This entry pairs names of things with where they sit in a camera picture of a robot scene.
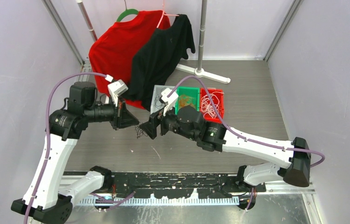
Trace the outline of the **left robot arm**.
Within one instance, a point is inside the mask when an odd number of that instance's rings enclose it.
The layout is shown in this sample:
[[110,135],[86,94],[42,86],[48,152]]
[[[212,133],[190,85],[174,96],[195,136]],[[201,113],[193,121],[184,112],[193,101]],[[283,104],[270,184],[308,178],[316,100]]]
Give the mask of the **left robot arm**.
[[139,123],[124,100],[98,102],[97,88],[91,82],[74,83],[64,103],[64,108],[46,116],[45,145],[38,168],[25,195],[11,205],[11,210],[26,220],[41,224],[65,223],[82,199],[96,190],[106,193],[113,187],[112,172],[94,166],[70,186],[60,188],[71,152],[88,125],[109,122],[117,130]]

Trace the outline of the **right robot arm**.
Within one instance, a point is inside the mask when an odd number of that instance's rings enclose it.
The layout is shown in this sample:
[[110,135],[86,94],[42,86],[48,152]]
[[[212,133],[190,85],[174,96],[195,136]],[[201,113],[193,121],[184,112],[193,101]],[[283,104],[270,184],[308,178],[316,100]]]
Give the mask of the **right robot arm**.
[[308,187],[311,153],[304,138],[273,140],[241,132],[221,123],[206,121],[201,112],[191,106],[165,112],[163,109],[150,115],[140,128],[151,138],[173,132],[195,141],[197,146],[209,151],[237,153],[265,160],[260,165],[239,167],[236,186],[249,191],[253,186],[283,180],[296,187]]

